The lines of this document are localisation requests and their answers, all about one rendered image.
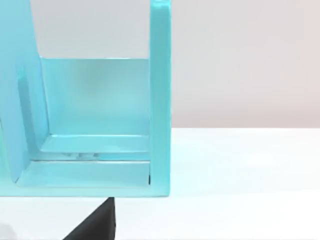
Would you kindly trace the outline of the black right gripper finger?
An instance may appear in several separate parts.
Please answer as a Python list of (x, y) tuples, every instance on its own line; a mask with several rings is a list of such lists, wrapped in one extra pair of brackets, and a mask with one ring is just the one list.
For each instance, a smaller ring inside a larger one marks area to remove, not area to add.
[(108, 197), (62, 240), (115, 240), (115, 198)]

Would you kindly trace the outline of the light blue rack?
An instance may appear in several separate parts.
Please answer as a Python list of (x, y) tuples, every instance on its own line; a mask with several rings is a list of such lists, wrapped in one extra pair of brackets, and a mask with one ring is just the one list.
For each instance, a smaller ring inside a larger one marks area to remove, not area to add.
[(0, 197), (167, 197), (172, 0), (147, 57), (44, 57), (30, 0), (0, 0)]

